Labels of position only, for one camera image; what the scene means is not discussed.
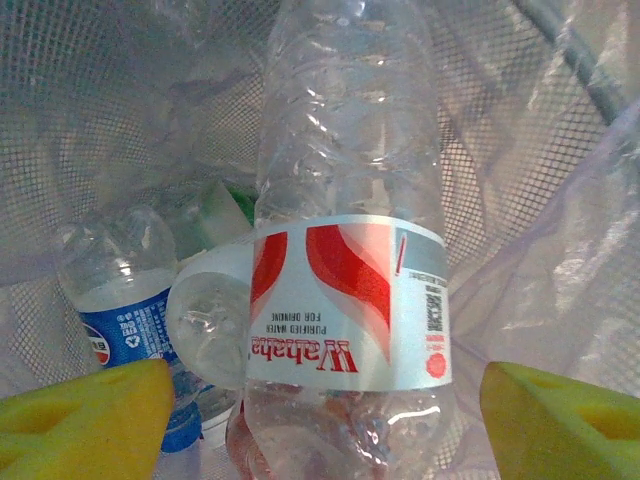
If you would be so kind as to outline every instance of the bottle bottom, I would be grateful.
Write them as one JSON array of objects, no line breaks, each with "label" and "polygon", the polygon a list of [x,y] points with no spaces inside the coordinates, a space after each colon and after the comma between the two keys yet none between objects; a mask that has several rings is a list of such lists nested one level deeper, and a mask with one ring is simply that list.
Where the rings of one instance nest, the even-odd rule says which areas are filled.
[{"label": "bottle bottom", "polygon": [[249,381],[245,418],[278,480],[422,479],[451,424],[451,386],[316,390]]}]

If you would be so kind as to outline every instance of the plastic water bottle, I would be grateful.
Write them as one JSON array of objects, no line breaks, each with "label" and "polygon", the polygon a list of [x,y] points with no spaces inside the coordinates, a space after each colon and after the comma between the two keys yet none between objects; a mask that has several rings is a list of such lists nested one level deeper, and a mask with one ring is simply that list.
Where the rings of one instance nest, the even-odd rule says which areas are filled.
[{"label": "plastic water bottle", "polygon": [[60,284],[100,364],[109,368],[144,358],[169,363],[176,405],[162,451],[186,449],[201,433],[194,400],[203,384],[180,362],[166,332],[167,296],[176,275],[169,228],[151,208],[134,207],[115,218],[65,225],[54,246]]},{"label": "plastic water bottle", "polygon": [[278,480],[421,479],[451,422],[425,18],[285,0],[272,31],[244,417]]},{"label": "plastic water bottle", "polygon": [[196,257],[167,303],[171,343],[203,380],[236,390],[245,382],[253,233]]}]

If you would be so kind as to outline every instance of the red circular logo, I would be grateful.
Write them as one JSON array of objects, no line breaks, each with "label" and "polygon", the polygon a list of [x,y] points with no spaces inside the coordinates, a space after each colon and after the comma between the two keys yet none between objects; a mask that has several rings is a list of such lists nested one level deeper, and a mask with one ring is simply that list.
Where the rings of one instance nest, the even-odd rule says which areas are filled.
[{"label": "red circular logo", "polygon": [[447,359],[441,353],[434,353],[427,360],[427,372],[433,378],[442,378],[447,371]]}]

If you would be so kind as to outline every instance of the white mesh netting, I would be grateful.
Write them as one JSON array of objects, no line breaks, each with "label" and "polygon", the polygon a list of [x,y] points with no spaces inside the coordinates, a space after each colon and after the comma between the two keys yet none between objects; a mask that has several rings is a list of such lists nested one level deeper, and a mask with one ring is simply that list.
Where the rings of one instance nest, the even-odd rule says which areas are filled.
[{"label": "white mesh netting", "polygon": [[[474,396],[487,360],[640,394],[633,119],[565,182],[635,91],[635,3],[428,3],[461,407],[439,474],[494,478]],[[2,396],[97,367],[52,276],[54,227],[214,176],[253,188],[278,6],[2,3]],[[574,27],[594,16],[601,28],[583,41]],[[204,447],[203,479],[231,475],[216,446]]]}]

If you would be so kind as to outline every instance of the wahaha water bottle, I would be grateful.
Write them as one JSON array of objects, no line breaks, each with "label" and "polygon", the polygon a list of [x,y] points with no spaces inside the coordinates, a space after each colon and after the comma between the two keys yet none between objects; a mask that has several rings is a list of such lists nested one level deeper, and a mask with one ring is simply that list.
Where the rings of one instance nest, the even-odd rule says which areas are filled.
[{"label": "wahaha water bottle", "polygon": [[270,38],[244,417],[278,480],[421,479],[451,421],[425,18],[285,0]]}]

